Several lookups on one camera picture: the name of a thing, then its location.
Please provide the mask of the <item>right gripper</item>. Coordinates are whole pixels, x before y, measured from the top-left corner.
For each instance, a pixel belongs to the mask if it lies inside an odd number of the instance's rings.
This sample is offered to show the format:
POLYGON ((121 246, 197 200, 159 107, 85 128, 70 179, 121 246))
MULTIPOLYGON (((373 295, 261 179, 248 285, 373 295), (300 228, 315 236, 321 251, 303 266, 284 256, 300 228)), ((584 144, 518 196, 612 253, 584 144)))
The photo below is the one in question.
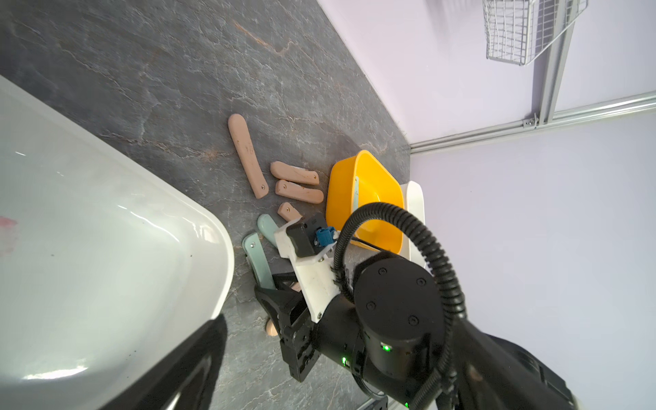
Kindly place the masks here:
POLYGON ((446 341, 435 280, 422 266, 380 252, 355 268, 353 295, 345 297, 333 271, 337 246, 319 244, 326 228, 317 214, 277 229, 278 252, 293 270, 256 285, 283 360, 302 382, 324 356, 361 384, 408 405, 437 367, 446 341))

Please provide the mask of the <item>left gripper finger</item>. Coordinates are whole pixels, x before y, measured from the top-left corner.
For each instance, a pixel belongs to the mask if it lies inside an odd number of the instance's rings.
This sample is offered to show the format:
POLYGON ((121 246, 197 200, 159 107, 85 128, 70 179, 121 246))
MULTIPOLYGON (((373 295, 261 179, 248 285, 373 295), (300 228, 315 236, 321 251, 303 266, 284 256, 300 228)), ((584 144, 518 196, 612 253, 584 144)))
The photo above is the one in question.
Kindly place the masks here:
POLYGON ((224 315, 207 321, 104 408, 208 409, 227 335, 224 315))

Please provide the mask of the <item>mint knife short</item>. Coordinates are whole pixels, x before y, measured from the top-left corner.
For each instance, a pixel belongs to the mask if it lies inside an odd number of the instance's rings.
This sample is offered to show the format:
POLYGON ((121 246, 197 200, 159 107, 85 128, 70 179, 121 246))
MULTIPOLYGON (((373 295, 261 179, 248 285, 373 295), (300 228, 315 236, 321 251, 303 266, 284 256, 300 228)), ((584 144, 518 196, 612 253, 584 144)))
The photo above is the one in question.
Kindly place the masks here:
POLYGON ((275 290, 276 285, 259 235, 256 232, 247 235, 243 239, 242 246, 257 285, 263 289, 275 290))

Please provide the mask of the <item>yellow storage box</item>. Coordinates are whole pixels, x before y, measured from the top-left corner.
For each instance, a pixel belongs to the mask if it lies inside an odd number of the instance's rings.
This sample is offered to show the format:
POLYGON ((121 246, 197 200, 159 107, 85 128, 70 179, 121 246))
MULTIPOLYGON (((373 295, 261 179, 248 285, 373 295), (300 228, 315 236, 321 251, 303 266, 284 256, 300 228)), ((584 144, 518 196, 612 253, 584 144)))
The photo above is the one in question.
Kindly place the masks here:
MULTIPOLYGON (((369 203, 405 207, 401 185, 372 153, 362 150, 332 167, 326 222, 340 231, 355 210, 369 203)), ((400 253, 403 241, 398 229, 380 220, 364 223, 355 237, 395 254, 400 253)))

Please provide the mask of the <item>pink knife top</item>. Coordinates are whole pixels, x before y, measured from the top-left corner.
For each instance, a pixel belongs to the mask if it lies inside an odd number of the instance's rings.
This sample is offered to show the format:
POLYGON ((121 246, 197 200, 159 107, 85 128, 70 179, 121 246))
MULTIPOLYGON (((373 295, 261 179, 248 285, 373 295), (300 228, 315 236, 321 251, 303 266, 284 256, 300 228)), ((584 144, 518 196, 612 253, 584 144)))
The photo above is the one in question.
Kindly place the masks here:
POLYGON ((306 186, 319 185, 319 174, 316 171, 295 167, 284 162, 272 162, 270 172, 277 179, 306 186))

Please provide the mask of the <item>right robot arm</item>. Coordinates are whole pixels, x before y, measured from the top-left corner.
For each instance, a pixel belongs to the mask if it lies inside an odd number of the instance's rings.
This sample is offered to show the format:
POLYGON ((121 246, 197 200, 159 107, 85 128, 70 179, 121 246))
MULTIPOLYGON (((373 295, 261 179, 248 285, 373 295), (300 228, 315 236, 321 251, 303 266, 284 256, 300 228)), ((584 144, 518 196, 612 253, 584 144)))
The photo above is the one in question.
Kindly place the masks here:
POLYGON ((292 270, 259 280, 290 374, 304 381, 319 357, 336 362, 375 400, 409 409, 574 409, 565 380, 515 343, 481 332, 441 244, 425 224, 390 203, 369 203, 343 229, 322 215, 276 230, 292 270), (420 252, 416 264, 381 250, 349 271, 348 246, 376 220, 420 252))

